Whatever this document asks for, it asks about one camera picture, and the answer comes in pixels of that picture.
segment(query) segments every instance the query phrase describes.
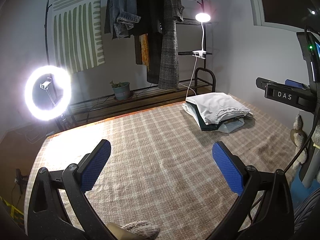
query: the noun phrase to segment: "dark window pane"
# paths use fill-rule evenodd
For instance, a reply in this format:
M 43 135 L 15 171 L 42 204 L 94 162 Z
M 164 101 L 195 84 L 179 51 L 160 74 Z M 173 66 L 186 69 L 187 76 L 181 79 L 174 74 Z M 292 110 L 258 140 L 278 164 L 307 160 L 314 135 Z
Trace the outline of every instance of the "dark window pane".
M 320 0 L 262 0 L 262 3 L 266 22 L 302 29 L 310 25 L 320 31 Z

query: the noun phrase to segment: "brown floor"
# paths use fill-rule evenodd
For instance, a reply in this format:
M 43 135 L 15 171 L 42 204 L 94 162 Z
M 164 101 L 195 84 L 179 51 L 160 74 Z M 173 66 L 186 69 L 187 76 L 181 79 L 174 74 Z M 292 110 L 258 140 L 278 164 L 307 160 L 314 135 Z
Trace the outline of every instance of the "brown floor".
M 198 92 L 204 94 L 210 91 L 207 88 L 200 88 L 198 89 Z M 185 91 L 182 91 L 169 95 L 154 97 L 137 102 L 127 103 L 120 106 L 102 109 L 99 114 L 104 116 L 101 117 L 100 120 L 157 106 L 164 106 L 171 103 L 182 102 L 184 101 L 183 98 L 176 98 L 181 95 L 184 95 L 185 93 Z M 192 91 L 189 91 L 188 94 L 190 96 L 193 95 Z M 87 114 L 84 114 L 82 117 L 78 116 L 78 118 L 86 118 L 86 116 Z M 17 206 L 17 202 L 20 197 L 20 190 L 18 185 L 16 185 L 16 187 L 14 188 L 14 179 L 16 176 L 15 169 L 19 168 L 21 170 L 22 175 L 28 175 L 30 173 L 36 155 L 38 154 L 42 146 L 42 143 L 45 140 L 45 135 L 52 131 L 58 131 L 55 123 L 33 124 L 27 127 L 23 127 L 21 129 L 8 132 L 2 140 L 2 142 L 0 143 L 0 196 L 3 197 L 9 203 L 13 202 L 13 205 L 16 206 L 22 212 L 25 191 L 23 191 L 23 195 L 21 196 L 21 199 Z

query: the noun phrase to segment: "device screen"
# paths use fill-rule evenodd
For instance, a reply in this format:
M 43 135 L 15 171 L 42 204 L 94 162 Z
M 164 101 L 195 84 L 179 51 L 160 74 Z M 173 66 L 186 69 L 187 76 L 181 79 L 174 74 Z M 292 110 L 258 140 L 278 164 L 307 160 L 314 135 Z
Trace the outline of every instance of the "device screen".
M 318 55 L 319 55 L 319 58 L 320 58 L 320 45 L 318 43 L 316 43 L 316 47 L 317 47 Z

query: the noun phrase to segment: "potted plant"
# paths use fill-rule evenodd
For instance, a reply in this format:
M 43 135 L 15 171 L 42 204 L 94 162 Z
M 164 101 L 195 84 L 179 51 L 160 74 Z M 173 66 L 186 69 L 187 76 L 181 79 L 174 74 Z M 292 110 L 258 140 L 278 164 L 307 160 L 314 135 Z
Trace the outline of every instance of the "potted plant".
M 110 84 L 113 88 L 117 100 L 125 100 L 131 96 L 129 82 L 114 83 L 113 81 L 111 81 Z

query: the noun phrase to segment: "beige checkered cloth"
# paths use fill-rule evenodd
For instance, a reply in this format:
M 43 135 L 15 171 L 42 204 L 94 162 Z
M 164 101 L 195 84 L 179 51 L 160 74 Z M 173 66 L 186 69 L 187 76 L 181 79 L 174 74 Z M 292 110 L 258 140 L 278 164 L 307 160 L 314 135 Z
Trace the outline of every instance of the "beige checkered cloth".
M 254 119 L 245 120 L 242 128 L 230 134 L 201 132 L 181 104 L 175 104 L 47 138 L 28 182 L 26 226 L 38 169 L 65 169 L 78 163 L 101 139 L 107 139 L 112 146 L 111 157 L 93 189 L 86 193 L 102 221 L 124 225 L 147 220 L 161 227 L 160 239 L 206 238 L 237 197 L 212 159 L 216 141 L 223 141 L 244 164 L 260 171 L 284 169 L 294 156 L 289 129 L 243 104 L 252 110 Z M 73 225 L 80 228 L 64 191 L 61 197 Z

